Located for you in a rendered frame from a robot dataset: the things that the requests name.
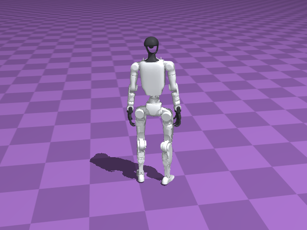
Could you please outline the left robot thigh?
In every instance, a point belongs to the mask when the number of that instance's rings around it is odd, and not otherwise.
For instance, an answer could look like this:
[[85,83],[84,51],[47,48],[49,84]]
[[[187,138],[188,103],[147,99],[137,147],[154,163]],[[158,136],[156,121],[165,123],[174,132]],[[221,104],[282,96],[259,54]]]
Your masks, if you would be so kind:
[[135,110],[135,125],[137,130],[137,140],[140,143],[140,150],[146,148],[146,140],[145,140],[145,124],[146,124],[146,114],[145,114],[146,106],[138,106]]

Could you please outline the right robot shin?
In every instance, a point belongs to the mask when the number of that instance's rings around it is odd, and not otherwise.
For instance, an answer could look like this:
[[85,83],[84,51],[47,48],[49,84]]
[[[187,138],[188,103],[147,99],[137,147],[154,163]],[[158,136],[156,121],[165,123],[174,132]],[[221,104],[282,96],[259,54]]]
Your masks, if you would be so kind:
[[167,175],[167,178],[170,177],[170,165],[172,162],[172,144],[168,143],[166,147],[166,152],[162,152],[162,161],[164,165],[164,170],[165,170],[165,177]]

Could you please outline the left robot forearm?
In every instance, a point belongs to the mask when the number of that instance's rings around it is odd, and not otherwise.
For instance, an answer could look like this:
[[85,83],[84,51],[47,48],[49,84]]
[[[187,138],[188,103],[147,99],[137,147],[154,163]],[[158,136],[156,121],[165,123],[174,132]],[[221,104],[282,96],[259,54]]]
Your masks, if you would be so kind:
[[[132,110],[134,109],[133,108],[133,105],[134,105],[134,100],[135,100],[135,95],[136,93],[130,91],[130,84],[129,84],[129,89],[128,89],[128,101],[127,101],[127,110],[129,107],[132,107]],[[128,110],[129,111],[129,110]]]

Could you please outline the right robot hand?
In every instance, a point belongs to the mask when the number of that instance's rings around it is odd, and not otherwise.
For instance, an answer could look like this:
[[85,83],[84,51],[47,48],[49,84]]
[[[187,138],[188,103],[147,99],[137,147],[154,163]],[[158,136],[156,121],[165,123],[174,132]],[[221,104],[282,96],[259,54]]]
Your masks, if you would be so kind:
[[174,123],[176,125],[174,125],[174,126],[178,127],[181,124],[181,114],[180,114],[181,110],[180,110],[179,106],[177,107],[177,111],[175,110],[175,112],[176,112],[176,115],[173,119],[175,119],[175,118],[177,118],[177,119],[176,119],[176,122]]

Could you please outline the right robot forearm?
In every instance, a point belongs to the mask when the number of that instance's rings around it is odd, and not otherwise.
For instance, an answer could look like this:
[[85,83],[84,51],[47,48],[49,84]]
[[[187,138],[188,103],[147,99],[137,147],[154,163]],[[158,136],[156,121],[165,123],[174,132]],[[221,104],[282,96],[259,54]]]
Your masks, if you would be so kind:
[[180,109],[181,109],[181,106],[180,106],[179,91],[178,91],[177,83],[176,83],[176,87],[177,87],[177,91],[173,91],[171,93],[171,96],[172,96],[172,100],[173,100],[173,104],[174,104],[174,109],[177,111],[177,107],[179,106]]

